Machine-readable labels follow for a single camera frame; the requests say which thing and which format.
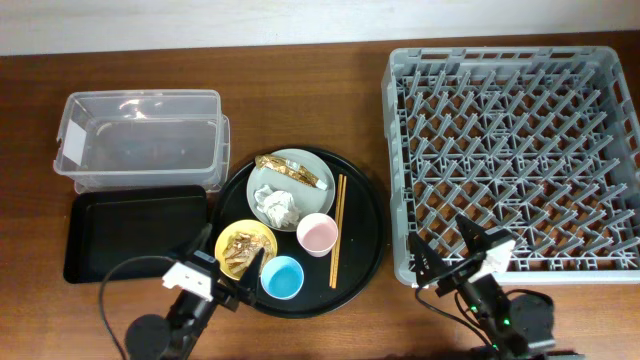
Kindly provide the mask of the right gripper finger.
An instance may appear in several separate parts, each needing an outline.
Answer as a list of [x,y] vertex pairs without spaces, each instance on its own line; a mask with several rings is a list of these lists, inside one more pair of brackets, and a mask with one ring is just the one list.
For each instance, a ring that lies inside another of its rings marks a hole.
[[419,287],[425,287],[439,281],[446,273],[446,265],[417,233],[408,236],[410,252],[414,256],[413,272]]
[[487,252],[510,240],[508,230],[502,229],[489,234],[482,226],[463,215],[457,215],[455,220],[470,255]]

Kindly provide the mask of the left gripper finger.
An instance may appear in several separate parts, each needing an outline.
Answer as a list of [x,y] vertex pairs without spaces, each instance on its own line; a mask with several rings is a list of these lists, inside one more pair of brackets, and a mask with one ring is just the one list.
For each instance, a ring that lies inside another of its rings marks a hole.
[[207,223],[199,231],[193,240],[188,240],[181,245],[180,258],[189,259],[196,251],[202,251],[210,238],[212,224]]
[[259,283],[265,249],[261,248],[238,281],[239,291],[243,295],[255,295]]

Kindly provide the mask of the blue plastic cup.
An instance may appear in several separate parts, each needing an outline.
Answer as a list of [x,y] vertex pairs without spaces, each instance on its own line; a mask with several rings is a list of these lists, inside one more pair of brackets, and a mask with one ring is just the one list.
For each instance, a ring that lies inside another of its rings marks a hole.
[[262,288],[272,298],[291,300],[304,284],[304,270],[300,263],[289,256],[277,256],[266,263],[260,281]]

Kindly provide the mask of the pink plastic cup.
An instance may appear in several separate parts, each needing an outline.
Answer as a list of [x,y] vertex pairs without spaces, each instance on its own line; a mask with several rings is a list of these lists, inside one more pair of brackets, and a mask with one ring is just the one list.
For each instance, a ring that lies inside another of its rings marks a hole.
[[338,234],[334,219],[323,213],[312,213],[303,217],[296,228],[298,243],[313,257],[323,257],[330,253],[337,242]]

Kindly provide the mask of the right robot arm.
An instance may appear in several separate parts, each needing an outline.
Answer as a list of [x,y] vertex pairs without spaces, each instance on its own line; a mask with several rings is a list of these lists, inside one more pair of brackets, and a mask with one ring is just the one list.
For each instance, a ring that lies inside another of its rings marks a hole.
[[[416,300],[427,309],[471,330],[483,342],[472,353],[481,359],[547,359],[555,347],[554,302],[546,294],[515,289],[511,299],[494,275],[504,272],[515,240],[505,229],[487,231],[463,215],[456,217],[468,257],[447,265],[417,233],[408,236],[414,256]],[[460,316],[423,300],[422,289],[434,285],[436,294],[454,295]]]

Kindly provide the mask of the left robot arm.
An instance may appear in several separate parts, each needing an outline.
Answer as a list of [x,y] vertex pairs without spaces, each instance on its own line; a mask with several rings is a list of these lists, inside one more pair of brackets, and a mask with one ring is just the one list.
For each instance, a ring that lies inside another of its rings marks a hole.
[[162,276],[162,285],[178,287],[180,294],[165,316],[143,315],[129,326],[125,347],[132,359],[186,359],[217,308],[236,311],[242,303],[255,304],[262,263],[273,247],[260,245],[241,277],[233,280],[204,251],[211,230],[205,225],[194,239],[170,251],[174,264]]

